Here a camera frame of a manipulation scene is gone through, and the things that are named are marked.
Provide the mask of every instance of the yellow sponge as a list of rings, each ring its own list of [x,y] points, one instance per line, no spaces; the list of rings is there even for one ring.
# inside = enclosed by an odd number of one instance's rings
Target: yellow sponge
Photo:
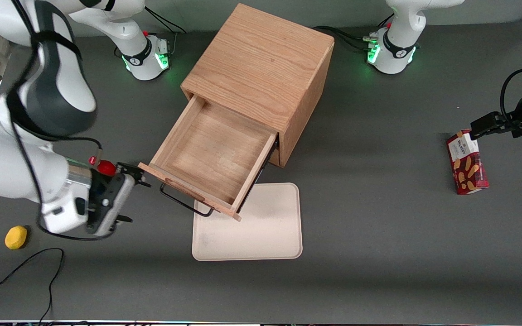
[[[5,236],[5,245],[11,250],[19,249],[25,244],[25,239],[27,239],[27,229],[17,225],[9,229]]]

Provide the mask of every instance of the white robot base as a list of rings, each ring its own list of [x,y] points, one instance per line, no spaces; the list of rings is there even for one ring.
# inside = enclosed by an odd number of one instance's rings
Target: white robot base
[[[134,57],[126,58],[122,56],[126,69],[132,75],[141,81],[149,81],[157,78],[170,66],[170,57],[168,53],[168,41],[159,39],[154,35],[146,37],[150,42],[149,53],[143,61]]]
[[[406,50],[398,51],[394,56],[383,41],[387,31],[388,29],[383,27],[369,34],[370,43],[368,47],[370,50],[366,62],[375,66],[380,72],[393,75],[402,72],[402,70],[412,62],[416,46],[409,52]]]

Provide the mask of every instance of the open drawer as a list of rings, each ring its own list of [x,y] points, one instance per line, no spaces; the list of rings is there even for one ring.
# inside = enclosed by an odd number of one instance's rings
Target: open drawer
[[[139,167],[240,221],[276,139],[275,130],[194,95],[149,165]]]

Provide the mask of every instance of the red box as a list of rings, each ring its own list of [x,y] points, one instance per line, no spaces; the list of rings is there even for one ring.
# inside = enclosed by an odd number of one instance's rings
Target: red box
[[[487,174],[480,160],[479,144],[470,138],[470,129],[457,132],[446,142],[456,193],[468,195],[488,188]]]

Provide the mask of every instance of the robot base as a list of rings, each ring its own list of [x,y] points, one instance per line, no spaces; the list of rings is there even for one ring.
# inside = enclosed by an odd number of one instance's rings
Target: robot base
[[[128,62],[124,56],[124,64],[126,69],[132,73],[132,75],[141,81],[149,81],[157,78],[161,72],[168,69],[169,55],[168,55],[168,43],[166,39],[159,39],[154,35],[147,36],[147,39],[151,43],[151,54],[144,60],[139,66],[135,66],[134,62]]]
[[[370,33],[369,36],[371,38],[377,39],[378,41],[368,52],[366,62],[371,64],[372,66],[375,66],[375,68],[378,69],[380,72],[393,75],[402,72],[402,70],[404,70],[404,68],[406,68],[406,66],[408,66],[410,62],[412,62],[412,56],[416,51],[416,47],[414,47],[414,49],[412,49],[410,53],[404,51],[404,56],[402,56],[401,58],[395,58],[394,54],[392,54],[392,52],[386,48],[384,42],[381,41],[384,36],[384,33],[387,30],[388,29],[384,27],[382,29],[379,29],[378,31]]]

